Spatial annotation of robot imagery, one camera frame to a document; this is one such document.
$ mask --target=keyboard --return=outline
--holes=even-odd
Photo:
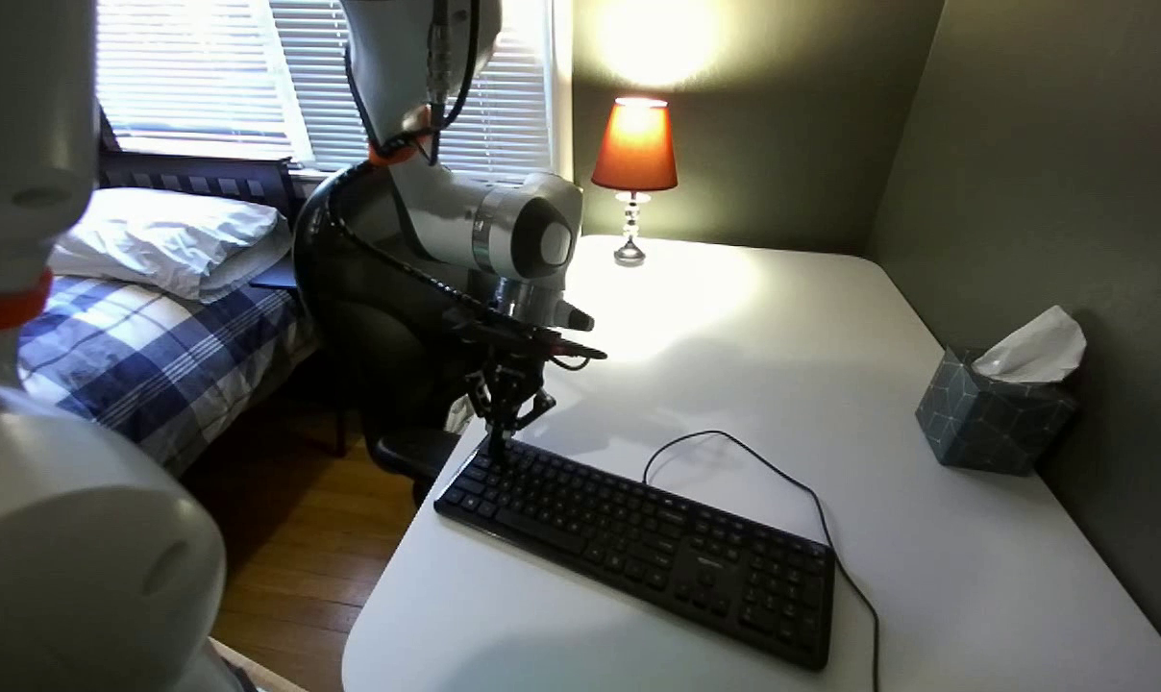
[[[478,450],[433,512],[779,660],[827,664],[831,547],[551,450],[503,450]]]

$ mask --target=plaid blanket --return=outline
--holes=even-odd
[[[248,404],[299,316],[283,287],[175,305],[141,283],[57,278],[17,333],[17,369],[35,398],[94,418],[185,473]]]

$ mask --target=white desk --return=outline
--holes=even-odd
[[[915,423],[939,341],[857,257],[585,238],[572,305],[611,360],[551,373],[517,437],[635,475],[674,436],[724,427],[815,484],[884,619],[884,692],[1161,692],[1161,639],[1035,475],[940,468]],[[467,460],[467,427],[433,491]],[[820,537],[812,502],[734,445],[662,460],[662,489]],[[870,619],[836,584],[803,671],[554,569],[422,502],[347,641],[347,688],[870,688]]]

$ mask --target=orange lamp shade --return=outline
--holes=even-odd
[[[657,193],[676,186],[674,114],[663,101],[618,97],[594,149],[590,181],[624,193]]]

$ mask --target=table lamp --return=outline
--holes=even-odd
[[[676,186],[674,164],[674,114],[663,101],[618,97],[606,119],[603,146],[594,149],[590,181],[625,193],[618,265],[643,265],[638,245],[638,193]]]

